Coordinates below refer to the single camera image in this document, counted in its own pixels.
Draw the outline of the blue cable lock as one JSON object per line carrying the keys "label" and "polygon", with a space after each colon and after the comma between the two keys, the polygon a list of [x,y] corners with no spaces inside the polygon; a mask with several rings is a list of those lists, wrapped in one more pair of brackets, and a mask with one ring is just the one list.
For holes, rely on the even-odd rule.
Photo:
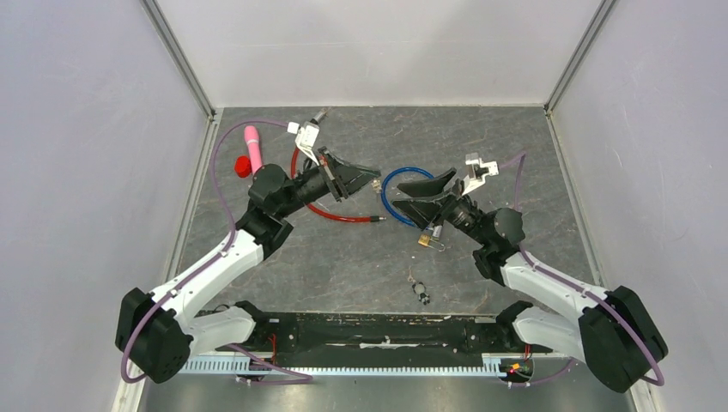
{"label": "blue cable lock", "polygon": [[398,178],[401,178],[403,176],[412,177],[414,175],[419,175],[420,177],[424,177],[426,179],[430,179],[433,177],[432,173],[420,167],[399,167],[388,173],[384,177],[384,180],[381,184],[382,189],[379,194],[380,201],[382,202],[385,211],[390,215],[390,217],[393,217],[396,221],[403,223],[408,227],[416,227],[416,225],[410,218],[403,215],[398,209],[393,206],[392,200],[398,200],[400,197],[403,197],[403,193],[399,189],[393,189],[392,184],[396,183]]}

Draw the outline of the red cable lock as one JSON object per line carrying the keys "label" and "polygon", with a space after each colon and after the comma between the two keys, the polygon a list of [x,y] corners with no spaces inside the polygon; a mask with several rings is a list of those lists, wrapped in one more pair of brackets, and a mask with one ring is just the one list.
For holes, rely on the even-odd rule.
{"label": "red cable lock", "polygon": [[[311,119],[310,122],[316,125],[320,125],[320,123],[324,120],[328,112],[332,109],[331,106],[324,107],[321,110],[319,110]],[[296,148],[294,152],[292,153],[291,162],[290,162],[290,175],[294,177],[297,173],[297,162],[298,158],[300,156],[300,150]],[[386,218],[382,215],[371,215],[369,217],[366,216],[349,216],[349,215],[336,215],[332,214],[331,212],[322,210],[315,206],[313,203],[310,203],[307,205],[307,208],[311,210],[316,215],[319,215],[320,217],[323,217],[325,219],[331,220],[331,221],[337,221],[342,223],[378,223],[385,221]]]}

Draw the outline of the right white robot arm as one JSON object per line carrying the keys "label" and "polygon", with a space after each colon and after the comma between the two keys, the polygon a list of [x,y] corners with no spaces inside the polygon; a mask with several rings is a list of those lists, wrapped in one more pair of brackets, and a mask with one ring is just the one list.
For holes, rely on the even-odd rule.
{"label": "right white robot arm", "polygon": [[421,229],[443,223],[474,240],[482,277],[530,296],[544,311],[520,301],[497,318],[495,336],[507,350],[537,345],[581,361],[608,389],[623,393],[642,380],[662,386],[659,367],[668,346],[640,296],[580,281],[538,260],[522,243],[523,216],[512,208],[482,210],[454,169],[401,183],[392,205]]}

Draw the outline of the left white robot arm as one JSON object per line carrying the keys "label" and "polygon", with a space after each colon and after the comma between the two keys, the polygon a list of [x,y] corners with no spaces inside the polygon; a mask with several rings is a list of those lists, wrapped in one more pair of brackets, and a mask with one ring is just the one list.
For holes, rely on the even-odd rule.
{"label": "left white robot arm", "polygon": [[268,325],[242,307],[199,312],[283,245],[294,229],[288,216],[326,195],[341,201],[380,176],[378,169],[344,161],[327,148],[318,153],[317,166],[294,177],[277,164],[261,166],[252,177],[246,212],[220,243],[172,280],[149,292],[133,288],[125,294],[115,333],[125,383],[166,382],[191,357],[228,344],[250,350],[267,344]]}

